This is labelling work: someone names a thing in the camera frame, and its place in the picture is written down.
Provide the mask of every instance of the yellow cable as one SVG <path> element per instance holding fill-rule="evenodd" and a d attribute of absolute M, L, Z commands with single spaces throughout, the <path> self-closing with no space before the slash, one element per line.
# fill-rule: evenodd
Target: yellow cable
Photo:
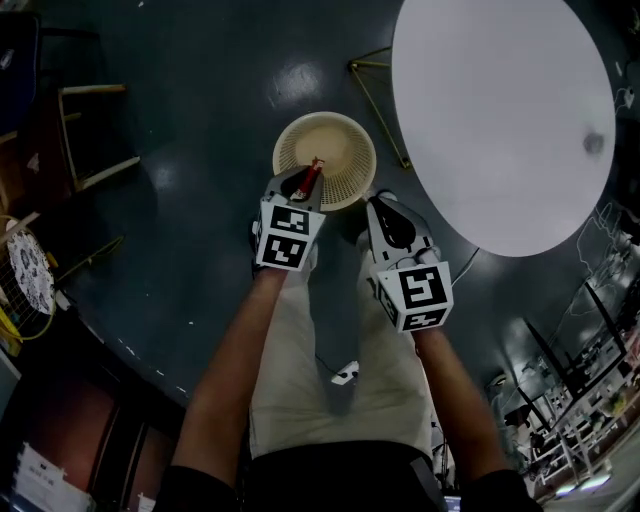
<path fill-rule="evenodd" d="M 11 217 L 10 215 L 0 215 L 0 218 L 12 219 L 12 220 L 18 221 L 18 219 L 16 219 L 15 217 Z M 31 232 L 31 230 L 29 228 L 25 227 L 24 230 L 28 231 L 35 238 L 35 235 Z M 123 240 L 124 240 L 124 236 L 119 236 L 119 237 L 111 240 L 111 242 L 109 242 L 108 244 L 106 244 L 102 248 L 98 249 L 91 256 L 88 256 L 87 258 L 82 260 L 77 265 L 71 267 L 71 269 L 69 269 L 67 272 L 62 274 L 62 276 L 59 279 L 57 279 L 56 282 L 59 283 L 65 277 L 69 276 L 70 274 L 72 274 L 73 272 L 78 270 L 80 267 L 82 267 L 85 263 L 87 263 L 87 262 L 90 263 L 93 258 L 98 257 L 98 256 L 108 256 L 109 254 L 111 254 L 113 251 L 115 251 L 120 246 L 120 244 L 122 243 Z M 1 314 L 0 314 L 0 334 L 3 334 L 6 337 L 13 338 L 13 339 L 16 339 L 16 340 L 19 340 L 19 341 L 35 340 L 36 338 L 41 337 L 44 333 L 46 333 L 49 330 L 49 328 L 51 327 L 51 324 L 53 323 L 53 316 L 54 316 L 54 314 L 56 312 L 56 309 L 57 309 L 57 304 L 56 304 L 56 301 L 55 301 L 55 298 L 54 298 L 53 307 L 51 308 L 51 314 L 49 315 L 49 320 L 47 320 L 47 324 L 44 326 L 44 328 L 38 334 L 36 334 L 35 336 L 20 336 L 18 334 L 18 329 L 15 327 L 13 322 L 11 322 L 11 320 L 6 315 L 4 310 L 2 310 L 2 308 L 0 308 L 0 312 L 1 312 Z M 15 332 L 9 332 L 4 328 L 3 322 L 5 321 L 5 319 L 10 323 L 10 325 L 8 326 L 9 330 L 10 331 L 15 331 Z"/>

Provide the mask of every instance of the dark blue floor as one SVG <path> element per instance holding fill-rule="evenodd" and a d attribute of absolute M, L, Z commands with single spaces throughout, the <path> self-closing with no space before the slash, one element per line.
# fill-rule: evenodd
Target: dark blue floor
<path fill-rule="evenodd" d="M 615 61 L 623 65 L 628 55 L 599 4 L 570 4 L 600 49 L 613 90 L 626 86 Z M 126 240 L 109 260 L 70 279 L 66 291 L 108 346 L 181 403 L 251 284 L 248 221 L 272 175 L 275 141 L 295 118 L 330 110 L 357 120 L 376 146 L 376 186 L 393 189 L 428 220 L 452 273 L 475 250 L 442 219 L 415 175 L 397 165 L 346 69 L 350 58 L 391 44 L 400 5 L 400 0 L 35 2 L 45 26 L 101 34 L 99 43 L 47 41 L 44 67 L 63 68 L 65 85 L 126 83 L 129 92 L 118 109 L 124 114 L 114 112 L 114 125 L 142 157 L 139 168 L 69 207 L 74 228 L 67 230 L 68 242 L 89 237 L 97 248 L 120 234 Z M 635 76 L 640 78 L 640 69 Z M 375 82 L 374 91 L 383 109 L 392 112 L 389 90 Z M 636 107 L 621 116 L 636 117 Z M 605 194 L 600 207 L 609 199 Z M 344 213 L 330 219 L 336 228 L 347 224 Z M 501 371 L 518 378 L 538 353 L 523 318 L 545 336 L 554 332 L 587 275 L 577 236 L 529 258 L 480 252 L 456 286 L 446 331 L 476 382 L 486 384 Z M 592 267 L 608 242 L 596 229 L 582 237 L 583 256 Z M 317 351 L 336 369 L 357 358 L 357 267 L 356 252 L 340 229 L 325 229 L 311 279 L 312 309 Z M 601 289 L 607 304 L 622 297 L 623 284 Z M 576 304 L 574 312 L 590 307 Z M 569 316 L 561 341 L 576 347 L 580 335 L 599 322 L 597 313 Z M 536 383 L 525 387 L 533 392 Z"/>

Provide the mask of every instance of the box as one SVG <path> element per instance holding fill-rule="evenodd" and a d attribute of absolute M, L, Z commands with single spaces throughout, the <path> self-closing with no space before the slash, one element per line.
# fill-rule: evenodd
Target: box
<path fill-rule="evenodd" d="M 440 327 L 453 308 L 449 264 L 378 272 L 376 297 L 398 332 Z"/>
<path fill-rule="evenodd" d="M 325 215 L 269 201 L 260 203 L 256 263 L 300 271 Z"/>

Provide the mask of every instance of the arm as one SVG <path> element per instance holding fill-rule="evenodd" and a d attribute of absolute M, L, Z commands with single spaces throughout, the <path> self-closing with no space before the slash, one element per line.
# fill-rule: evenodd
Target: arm
<path fill-rule="evenodd" d="M 262 270 L 196 387 L 172 464 L 234 487 L 242 436 L 271 316 L 287 272 Z"/>
<path fill-rule="evenodd" d="M 456 465 L 465 482 L 509 469 L 498 429 L 486 400 L 462 366 L 449 340 L 439 329 L 416 331 L 434 406 Z"/>

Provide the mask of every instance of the beige plastic basket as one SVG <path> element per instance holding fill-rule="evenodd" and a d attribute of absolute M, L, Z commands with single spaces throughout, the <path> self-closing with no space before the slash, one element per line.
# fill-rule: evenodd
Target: beige plastic basket
<path fill-rule="evenodd" d="M 335 112 L 315 112 L 296 119 L 273 150 L 273 172 L 325 161 L 323 212 L 355 203 L 369 189 L 376 172 L 376 151 L 367 132 L 353 119 Z"/>

